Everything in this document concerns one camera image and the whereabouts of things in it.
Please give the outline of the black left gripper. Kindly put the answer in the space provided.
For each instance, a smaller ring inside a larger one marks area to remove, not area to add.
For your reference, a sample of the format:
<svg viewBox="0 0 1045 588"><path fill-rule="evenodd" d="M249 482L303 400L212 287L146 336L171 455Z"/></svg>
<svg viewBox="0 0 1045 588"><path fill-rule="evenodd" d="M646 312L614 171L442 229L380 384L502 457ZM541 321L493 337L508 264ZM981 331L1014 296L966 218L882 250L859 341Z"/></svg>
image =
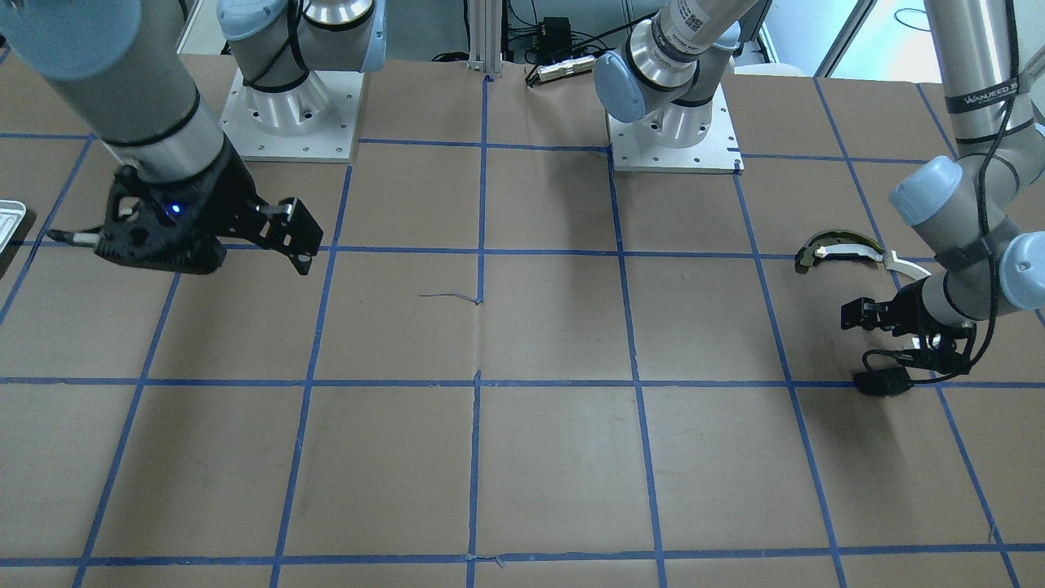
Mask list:
<svg viewBox="0 0 1045 588"><path fill-rule="evenodd" d="M926 282L907 284L891 301L855 299L841 305L841 330L881 330L893 337L914 335L929 337L952 330L952 325L940 323L927 309L923 299Z"/></svg>

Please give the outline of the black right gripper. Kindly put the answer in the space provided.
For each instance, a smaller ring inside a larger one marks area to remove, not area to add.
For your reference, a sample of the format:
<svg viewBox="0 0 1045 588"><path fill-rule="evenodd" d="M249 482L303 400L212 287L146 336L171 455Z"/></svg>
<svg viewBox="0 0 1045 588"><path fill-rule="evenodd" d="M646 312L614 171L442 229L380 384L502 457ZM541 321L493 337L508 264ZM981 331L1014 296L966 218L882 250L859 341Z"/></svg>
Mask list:
<svg viewBox="0 0 1045 588"><path fill-rule="evenodd" d="M322 228L299 198L273 205L259 197L232 146L223 146L213 163L193 178L193 253L216 251L219 237L239 238L279 252L298 275L309 275Z"/></svg>

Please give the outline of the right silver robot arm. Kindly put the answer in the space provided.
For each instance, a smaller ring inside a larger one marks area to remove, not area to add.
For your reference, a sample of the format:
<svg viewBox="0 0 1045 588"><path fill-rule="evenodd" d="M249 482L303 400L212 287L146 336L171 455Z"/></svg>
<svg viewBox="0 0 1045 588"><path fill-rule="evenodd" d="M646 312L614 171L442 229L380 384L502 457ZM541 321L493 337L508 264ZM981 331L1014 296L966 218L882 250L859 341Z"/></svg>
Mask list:
<svg viewBox="0 0 1045 588"><path fill-rule="evenodd" d="M119 163L104 220L48 237L116 265L209 274L223 238L283 254L306 275L323 230L299 198L259 196L227 127L176 55L190 1L4 1L2 36ZM339 131L324 72L377 71L382 1L220 1L243 113L266 141Z"/></svg>

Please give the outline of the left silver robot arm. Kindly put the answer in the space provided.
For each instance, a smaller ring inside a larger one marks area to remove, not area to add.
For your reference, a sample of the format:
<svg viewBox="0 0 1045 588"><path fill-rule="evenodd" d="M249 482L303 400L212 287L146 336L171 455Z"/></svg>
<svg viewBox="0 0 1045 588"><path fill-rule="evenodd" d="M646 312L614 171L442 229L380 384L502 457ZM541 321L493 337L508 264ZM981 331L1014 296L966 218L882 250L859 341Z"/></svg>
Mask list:
<svg viewBox="0 0 1045 588"><path fill-rule="evenodd" d="M665 105L701 104L698 86L721 78L710 50L734 45L729 29L748 7L669 1L642 19L622 48L597 58L594 85L606 112L633 123ZM925 10L957 156L922 165L889 199L943 272L891 301L850 302L841 309L844 330L959 332L1043 305L1043 234L1022 232L1005 212L1043 175L1043 134L1029 96L1043 58L1020 56L1012 1L927 1Z"/></svg>

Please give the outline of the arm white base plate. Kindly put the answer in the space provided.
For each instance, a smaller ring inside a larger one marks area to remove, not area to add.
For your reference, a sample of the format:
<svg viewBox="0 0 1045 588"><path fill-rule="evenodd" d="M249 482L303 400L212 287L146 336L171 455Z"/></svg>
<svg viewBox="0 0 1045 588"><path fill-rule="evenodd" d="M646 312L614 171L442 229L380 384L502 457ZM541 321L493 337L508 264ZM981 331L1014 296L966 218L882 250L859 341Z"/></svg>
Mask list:
<svg viewBox="0 0 1045 588"><path fill-rule="evenodd" d="M366 80L362 72L314 71L297 88L265 93L238 72L220 126L246 161L350 164Z"/></svg>
<svg viewBox="0 0 1045 588"><path fill-rule="evenodd" d="M745 164L722 86L709 104L668 104L637 122L606 115L613 167L621 172L739 174Z"/></svg>

